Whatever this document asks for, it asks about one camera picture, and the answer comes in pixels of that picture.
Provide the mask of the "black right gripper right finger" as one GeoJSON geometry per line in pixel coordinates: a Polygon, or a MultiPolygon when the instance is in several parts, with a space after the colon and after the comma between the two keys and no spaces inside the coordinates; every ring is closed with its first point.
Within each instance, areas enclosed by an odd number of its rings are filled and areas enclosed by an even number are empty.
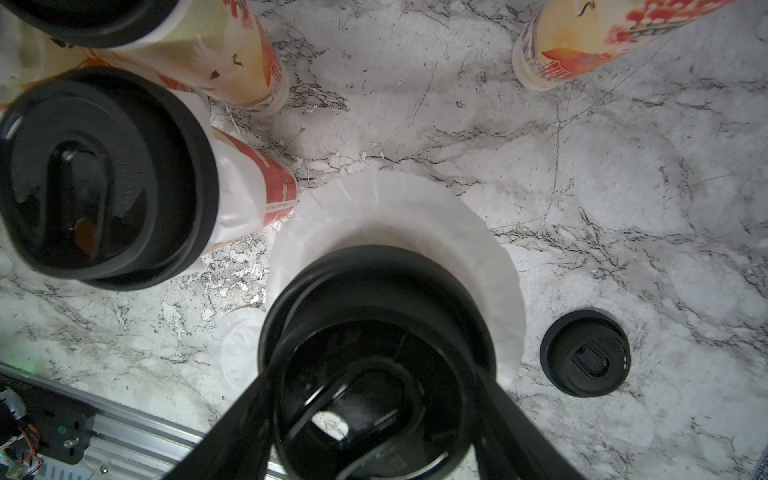
{"type": "Polygon", "coordinates": [[[474,441],[482,479],[581,479],[509,395],[485,370],[477,371],[478,434],[474,441]]]}

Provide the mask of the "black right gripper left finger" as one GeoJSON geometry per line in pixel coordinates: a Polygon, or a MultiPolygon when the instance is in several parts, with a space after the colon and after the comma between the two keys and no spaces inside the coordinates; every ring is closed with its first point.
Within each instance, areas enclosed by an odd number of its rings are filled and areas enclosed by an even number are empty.
{"type": "Polygon", "coordinates": [[[272,373],[262,372],[167,479],[263,479],[273,439],[272,373]]]}

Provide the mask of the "black plastic cup lid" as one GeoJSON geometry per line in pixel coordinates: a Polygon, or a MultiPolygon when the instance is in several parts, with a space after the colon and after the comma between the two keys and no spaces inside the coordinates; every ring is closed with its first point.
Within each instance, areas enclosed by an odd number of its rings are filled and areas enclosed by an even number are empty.
{"type": "Polygon", "coordinates": [[[139,40],[159,27],[177,0],[2,0],[22,21],[68,44],[113,48],[139,40]]]}
{"type": "Polygon", "coordinates": [[[631,368],[626,333],[600,309],[576,310],[556,320],[544,334],[539,359],[547,379],[578,398],[614,392],[631,368]]]}
{"type": "Polygon", "coordinates": [[[258,365],[275,447],[295,479],[441,479],[477,431],[489,329],[462,283],[397,247],[312,262],[268,310],[258,365]]]}
{"type": "Polygon", "coordinates": [[[219,180],[200,96],[90,67],[1,118],[1,216],[38,272],[131,291],[187,270],[214,230],[219,180]]]}

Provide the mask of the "red milk tea paper cup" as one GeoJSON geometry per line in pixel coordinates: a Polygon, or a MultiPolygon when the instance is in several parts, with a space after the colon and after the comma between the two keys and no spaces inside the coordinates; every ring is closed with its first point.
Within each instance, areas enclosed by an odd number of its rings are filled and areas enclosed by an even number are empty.
{"type": "Polygon", "coordinates": [[[173,93],[202,127],[215,157],[219,203],[205,254],[287,217],[298,200],[294,175],[280,162],[210,124],[202,97],[173,93]]]}

